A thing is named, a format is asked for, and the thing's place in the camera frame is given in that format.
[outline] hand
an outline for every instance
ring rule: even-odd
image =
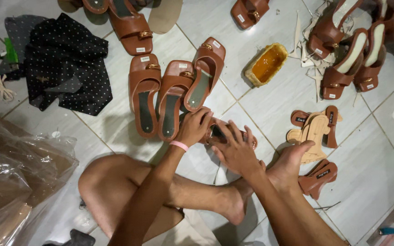
[[[199,140],[206,134],[209,127],[209,121],[213,115],[214,113],[207,107],[202,107],[195,112],[189,112],[185,115],[185,118],[182,121],[182,126],[179,129],[179,133],[175,140],[188,147],[199,142]]]
[[[218,156],[220,161],[233,173],[240,174],[245,179],[254,172],[264,172],[263,167],[265,166],[263,161],[256,159],[255,151],[253,150],[253,135],[249,127],[244,126],[247,132],[247,142],[244,142],[243,135],[241,134],[238,127],[229,120],[229,125],[235,134],[225,126],[220,120],[216,120],[217,126],[226,136],[227,143],[220,143],[218,141],[212,141],[212,150]]]

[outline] person's arm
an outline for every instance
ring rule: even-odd
[[[248,135],[246,142],[243,141],[238,127],[232,121],[229,121],[229,124],[232,126],[235,138],[218,120],[217,126],[226,136],[227,143],[212,142],[213,150],[227,168],[243,176],[253,188],[265,209],[278,243],[286,246],[315,245],[312,236],[306,232],[293,211],[281,199],[256,159],[251,130],[245,126]]]
[[[188,147],[198,142],[206,133],[209,120],[213,113],[208,108],[188,113],[176,137]],[[185,151],[177,146],[170,145],[159,164],[151,170],[141,186],[129,201],[128,207],[123,211],[109,246],[140,246],[143,243],[148,228],[153,223],[162,204],[168,196],[168,189]]]

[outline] beige fabric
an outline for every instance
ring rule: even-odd
[[[221,246],[196,210],[183,209],[185,218],[142,246]]]

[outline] clear plastic bag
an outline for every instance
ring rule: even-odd
[[[34,233],[31,225],[44,217],[43,201],[62,188],[78,166],[76,141],[31,136],[0,118],[0,246],[22,245],[19,242]]]

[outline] pink wristband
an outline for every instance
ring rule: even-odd
[[[171,141],[171,142],[170,142],[170,145],[175,145],[175,146],[177,146],[177,147],[183,148],[183,150],[184,150],[185,152],[188,151],[188,146],[186,146],[184,143],[181,143],[181,142],[179,142],[179,141]]]

